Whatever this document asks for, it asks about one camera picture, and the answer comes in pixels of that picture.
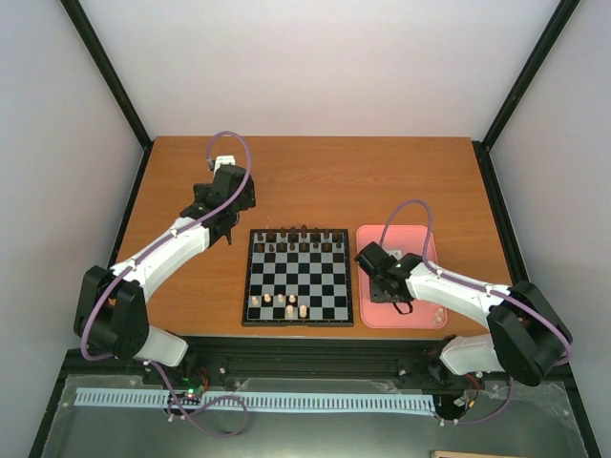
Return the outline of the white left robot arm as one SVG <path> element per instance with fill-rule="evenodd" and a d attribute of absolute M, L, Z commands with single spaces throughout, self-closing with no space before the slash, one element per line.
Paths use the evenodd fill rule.
<path fill-rule="evenodd" d="M 129 259 L 110 268 L 94 266 L 81 284 L 74 333 L 90 361 L 115 357 L 165 365 L 178 384 L 192 382 L 199 361 L 181 337 L 149 324 L 147 302 L 186 262 L 219 239 L 231 242 L 240 212 L 256 205 L 254 181 L 232 156 L 213 162 L 213 180 L 194 185 L 194 201 L 171 226 Z"/>

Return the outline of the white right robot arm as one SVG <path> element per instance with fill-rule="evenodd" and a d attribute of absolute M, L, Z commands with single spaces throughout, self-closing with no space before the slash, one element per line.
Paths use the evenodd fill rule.
<path fill-rule="evenodd" d="M 528 281 L 513 286 L 476 281 L 413 253 L 397 259 L 375 241 L 361 249 L 355 261 L 391 298 L 441 305 L 488 330 L 475 337 L 453 337 L 440 350 L 437 359 L 453 375 L 504 372 L 523 385 L 536 386 L 570 357 L 570 332 Z"/>

